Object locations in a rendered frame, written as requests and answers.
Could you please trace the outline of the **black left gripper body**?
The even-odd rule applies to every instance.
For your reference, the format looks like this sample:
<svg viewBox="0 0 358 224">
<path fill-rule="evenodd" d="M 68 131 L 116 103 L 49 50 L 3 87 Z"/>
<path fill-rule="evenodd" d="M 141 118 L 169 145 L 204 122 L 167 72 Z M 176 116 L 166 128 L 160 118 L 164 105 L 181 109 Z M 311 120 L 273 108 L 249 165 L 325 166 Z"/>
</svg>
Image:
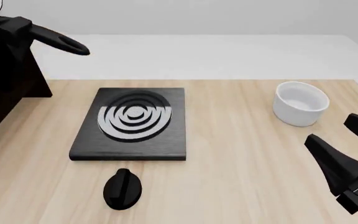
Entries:
<svg viewBox="0 0 358 224">
<path fill-rule="evenodd" d="M 21 16 L 0 16 L 0 36 L 8 44 L 19 44 L 30 39 L 32 21 Z"/>
</svg>

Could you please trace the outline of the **white ceramic bowl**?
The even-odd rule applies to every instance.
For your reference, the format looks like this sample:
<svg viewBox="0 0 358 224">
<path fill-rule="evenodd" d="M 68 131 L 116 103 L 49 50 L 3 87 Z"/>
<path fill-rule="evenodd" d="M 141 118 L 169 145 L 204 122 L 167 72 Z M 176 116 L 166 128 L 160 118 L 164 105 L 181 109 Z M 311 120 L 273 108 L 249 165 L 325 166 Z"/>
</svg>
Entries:
<svg viewBox="0 0 358 224">
<path fill-rule="evenodd" d="M 286 124 L 311 126 L 329 108 L 324 91 L 303 82 L 283 82 L 275 90 L 273 112 Z"/>
</svg>

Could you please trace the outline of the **flat black stove plate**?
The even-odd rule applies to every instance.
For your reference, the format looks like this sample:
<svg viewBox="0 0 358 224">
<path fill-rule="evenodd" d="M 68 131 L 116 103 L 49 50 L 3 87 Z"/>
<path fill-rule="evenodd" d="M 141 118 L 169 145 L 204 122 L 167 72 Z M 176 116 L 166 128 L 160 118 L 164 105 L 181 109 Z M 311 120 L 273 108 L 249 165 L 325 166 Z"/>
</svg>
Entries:
<svg viewBox="0 0 358 224">
<path fill-rule="evenodd" d="M 73 161 L 184 161 L 183 88 L 100 88 L 69 152 Z"/>
</svg>

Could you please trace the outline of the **round black stove knob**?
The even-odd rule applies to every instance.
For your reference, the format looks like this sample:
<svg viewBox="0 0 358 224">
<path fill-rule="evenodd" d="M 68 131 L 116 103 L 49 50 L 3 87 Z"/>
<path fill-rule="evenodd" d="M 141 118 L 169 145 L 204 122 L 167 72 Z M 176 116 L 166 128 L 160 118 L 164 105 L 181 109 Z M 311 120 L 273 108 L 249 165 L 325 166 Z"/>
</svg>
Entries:
<svg viewBox="0 0 358 224">
<path fill-rule="evenodd" d="M 142 184 L 138 176 L 129 169 L 121 168 L 106 182 L 103 197 L 113 210 L 126 210 L 133 207 L 142 194 Z"/>
</svg>

